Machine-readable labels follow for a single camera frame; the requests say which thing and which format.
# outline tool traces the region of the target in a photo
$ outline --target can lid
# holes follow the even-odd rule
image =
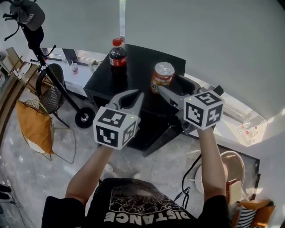
[[[120,38],[113,39],[113,46],[118,47],[122,44],[122,40]]]
[[[168,62],[159,62],[155,65],[155,71],[163,76],[172,76],[174,75],[174,68]]]

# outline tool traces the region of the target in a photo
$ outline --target coca-cola bottle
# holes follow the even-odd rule
[[[124,75],[126,74],[126,51],[122,47],[122,40],[113,39],[113,46],[109,53],[112,74]]]

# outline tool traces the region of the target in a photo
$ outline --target white cube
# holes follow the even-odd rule
[[[205,130],[221,121],[224,100],[213,90],[184,99],[184,120]]]
[[[120,150],[134,137],[138,116],[100,107],[93,120],[95,142]]]

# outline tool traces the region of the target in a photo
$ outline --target canned food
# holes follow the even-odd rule
[[[151,79],[151,91],[155,94],[158,94],[158,86],[168,86],[173,75],[174,68],[170,63],[159,62],[156,64]]]

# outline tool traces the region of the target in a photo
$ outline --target human arm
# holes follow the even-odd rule
[[[112,148],[106,146],[99,147],[71,179],[65,197],[77,199],[85,206],[97,186],[112,152]]]
[[[216,195],[226,196],[226,178],[213,129],[199,130],[202,154],[202,183],[204,201]]]

